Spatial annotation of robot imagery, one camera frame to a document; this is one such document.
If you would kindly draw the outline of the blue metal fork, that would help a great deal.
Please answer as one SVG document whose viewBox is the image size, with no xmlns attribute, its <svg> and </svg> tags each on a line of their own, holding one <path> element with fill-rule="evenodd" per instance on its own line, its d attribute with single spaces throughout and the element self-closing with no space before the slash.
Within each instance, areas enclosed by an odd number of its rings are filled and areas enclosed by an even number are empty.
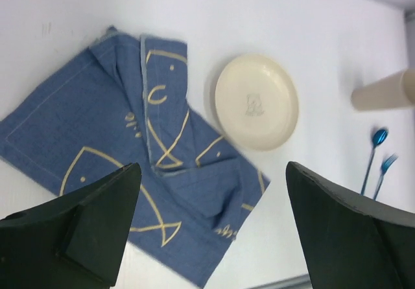
<svg viewBox="0 0 415 289">
<path fill-rule="evenodd" d="M 373 195 L 373 200 L 376 200 L 379 192 L 381 190 L 382 184 L 383 184 L 383 180 L 385 178 L 385 175 L 388 171 L 388 169 L 392 166 L 392 164 L 398 159 L 398 156 L 396 154 L 393 154 L 391 156 L 389 156 L 388 158 L 386 158 L 382 164 L 381 164 L 381 173 L 379 176 L 379 180 L 377 182 L 377 186 L 375 188 L 375 192 Z"/>
</svg>

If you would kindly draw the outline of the cream ceramic plate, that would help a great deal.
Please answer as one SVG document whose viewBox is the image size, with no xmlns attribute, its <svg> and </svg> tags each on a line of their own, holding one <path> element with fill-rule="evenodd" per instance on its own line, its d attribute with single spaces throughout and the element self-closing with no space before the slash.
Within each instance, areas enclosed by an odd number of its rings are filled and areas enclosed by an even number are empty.
<svg viewBox="0 0 415 289">
<path fill-rule="evenodd" d="M 299 117 L 290 76 L 261 54 L 234 58 L 215 87 L 215 109 L 226 137 L 238 146 L 271 151 L 286 143 Z"/>
</svg>

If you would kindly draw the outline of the beige cup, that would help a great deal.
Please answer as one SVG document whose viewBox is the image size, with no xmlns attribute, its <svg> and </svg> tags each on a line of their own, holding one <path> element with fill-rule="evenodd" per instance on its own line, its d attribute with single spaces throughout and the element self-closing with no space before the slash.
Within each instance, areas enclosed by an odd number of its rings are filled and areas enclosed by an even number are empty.
<svg viewBox="0 0 415 289">
<path fill-rule="evenodd" d="M 391 110 L 414 106 L 414 70 L 407 69 L 353 90 L 357 111 Z"/>
</svg>

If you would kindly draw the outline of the blue metal spoon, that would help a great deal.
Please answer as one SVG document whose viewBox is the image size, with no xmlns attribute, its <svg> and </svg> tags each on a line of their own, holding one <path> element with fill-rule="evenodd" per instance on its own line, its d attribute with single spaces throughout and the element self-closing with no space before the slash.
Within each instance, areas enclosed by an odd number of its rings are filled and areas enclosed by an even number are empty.
<svg viewBox="0 0 415 289">
<path fill-rule="evenodd" d="M 361 187 L 361 192 L 360 192 L 361 195 L 364 195 L 364 193 L 366 191 L 368 177 L 370 175 L 370 170 L 371 170 L 372 163 L 373 163 L 373 160 L 374 160 L 376 148 L 384 143 L 384 141 L 388 137 L 388 133 L 389 133 L 389 131 L 388 131 L 387 127 L 379 128 L 379 129 L 377 129 L 376 131 L 374 131 L 372 133 L 372 137 L 371 137 L 372 150 L 371 150 L 370 157 L 369 157 L 369 160 L 368 160 L 368 165 L 367 165 L 367 168 L 366 168 L 364 181 L 363 181 L 362 187 Z"/>
</svg>

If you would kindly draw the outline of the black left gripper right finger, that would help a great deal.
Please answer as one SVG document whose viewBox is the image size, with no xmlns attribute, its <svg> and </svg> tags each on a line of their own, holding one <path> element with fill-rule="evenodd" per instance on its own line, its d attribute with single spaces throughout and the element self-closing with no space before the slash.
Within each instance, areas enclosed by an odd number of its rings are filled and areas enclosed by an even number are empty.
<svg viewBox="0 0 415 289">
<path fill-rule="evenodd" d="M 414 287 L 414 214 L 293 161 L 285 175 L 313 288 Z"/>
</svg>

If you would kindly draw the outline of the blue fish-print placemat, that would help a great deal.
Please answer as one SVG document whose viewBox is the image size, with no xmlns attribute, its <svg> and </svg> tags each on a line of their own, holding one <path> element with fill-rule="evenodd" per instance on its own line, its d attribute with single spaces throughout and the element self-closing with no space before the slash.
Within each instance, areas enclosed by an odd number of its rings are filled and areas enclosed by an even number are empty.
<svg viewBox="0 0 415 289">
<path fill-rule="evenodd" d="M 185 42 L 110 27 L 1 121 L 1 158 L 58 196 L 138 163 L 129 240 L 203 288 L 270 182 L 186 94 Z"/>
</svg>

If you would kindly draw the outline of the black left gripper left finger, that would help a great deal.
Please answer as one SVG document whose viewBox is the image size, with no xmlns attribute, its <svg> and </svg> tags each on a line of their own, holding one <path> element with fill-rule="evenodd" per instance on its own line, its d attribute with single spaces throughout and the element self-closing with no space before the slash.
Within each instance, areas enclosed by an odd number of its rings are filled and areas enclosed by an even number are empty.
<svg viewBox="0 0 415 289">
<path fill-rule="evenodd" d="M 141 167 L 1 220 L 2 288 L 115 286 L 141 185 Z"/>
</svg>

